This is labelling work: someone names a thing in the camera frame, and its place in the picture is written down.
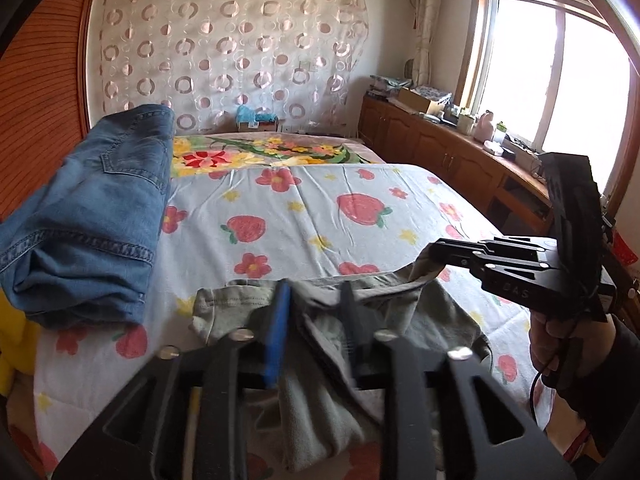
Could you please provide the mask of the right hand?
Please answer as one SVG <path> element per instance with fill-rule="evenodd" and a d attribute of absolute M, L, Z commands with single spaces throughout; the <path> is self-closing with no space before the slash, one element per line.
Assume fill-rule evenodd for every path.
<path fill-rule="evenodd" d="M 562 322 L 530 312 L 529 355 L 542 382 L 552 389 L 566 389 L 602 364 L 615 336 L 610 314 L 604 321 Z"/>

